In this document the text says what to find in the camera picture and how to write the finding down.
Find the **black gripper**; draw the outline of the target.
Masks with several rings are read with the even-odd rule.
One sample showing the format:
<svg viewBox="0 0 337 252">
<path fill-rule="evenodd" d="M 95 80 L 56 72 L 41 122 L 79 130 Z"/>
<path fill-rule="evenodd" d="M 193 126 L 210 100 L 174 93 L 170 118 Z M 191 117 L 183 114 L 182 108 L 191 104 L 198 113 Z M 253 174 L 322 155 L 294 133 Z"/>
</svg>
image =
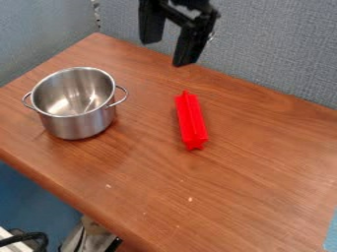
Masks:
<svg viewBox="0 0 337 252">
<path fill-rule="evenodd" d="M 211 0 L 139 0 L 138 26 L 143 44 L 159 42 L 166 20 L 182 26 L 172 65 L 197 63 L 211 40 L 215 20 L 221 13 Z"/>
</svg>

